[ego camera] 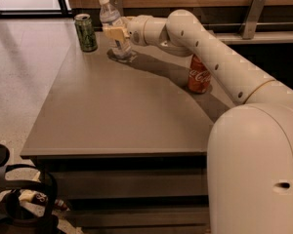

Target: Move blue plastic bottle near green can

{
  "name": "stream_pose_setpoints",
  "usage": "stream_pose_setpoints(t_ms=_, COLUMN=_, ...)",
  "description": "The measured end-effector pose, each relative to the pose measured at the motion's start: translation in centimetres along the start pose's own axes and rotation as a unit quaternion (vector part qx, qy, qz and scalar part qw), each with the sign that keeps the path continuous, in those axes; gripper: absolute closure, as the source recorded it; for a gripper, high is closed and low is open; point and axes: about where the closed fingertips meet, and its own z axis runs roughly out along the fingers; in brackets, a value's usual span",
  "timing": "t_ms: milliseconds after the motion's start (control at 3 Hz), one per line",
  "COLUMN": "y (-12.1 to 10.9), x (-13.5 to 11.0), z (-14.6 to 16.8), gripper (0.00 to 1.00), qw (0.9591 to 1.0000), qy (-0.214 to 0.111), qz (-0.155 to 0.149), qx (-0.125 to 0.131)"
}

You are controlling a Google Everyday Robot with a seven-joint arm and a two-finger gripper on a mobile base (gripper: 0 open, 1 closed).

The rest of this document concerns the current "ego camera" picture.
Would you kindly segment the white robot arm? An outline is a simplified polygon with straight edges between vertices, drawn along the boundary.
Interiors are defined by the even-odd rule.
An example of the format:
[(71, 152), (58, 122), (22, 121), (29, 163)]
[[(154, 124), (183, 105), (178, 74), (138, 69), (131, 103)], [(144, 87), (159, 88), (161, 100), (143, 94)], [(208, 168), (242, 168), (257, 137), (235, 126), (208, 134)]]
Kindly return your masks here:
[(293, 234), (293, 90), (213, 34), (190, 12), (130, 17), (105, 36), (197, 55), (234, 102), (207, 146), (212, 234)]

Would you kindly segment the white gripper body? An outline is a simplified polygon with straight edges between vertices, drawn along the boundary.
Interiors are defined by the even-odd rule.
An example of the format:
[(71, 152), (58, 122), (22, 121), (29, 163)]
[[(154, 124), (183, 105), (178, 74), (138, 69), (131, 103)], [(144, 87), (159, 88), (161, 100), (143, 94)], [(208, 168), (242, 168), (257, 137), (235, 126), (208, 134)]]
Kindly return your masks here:
[(137, 16), (133, 17), (127, 23), (127, 31), (130, 40), (138, 46), (148, 46), (151, 42), (148, 39), (147, 23), (152, 19), (152, 16)]

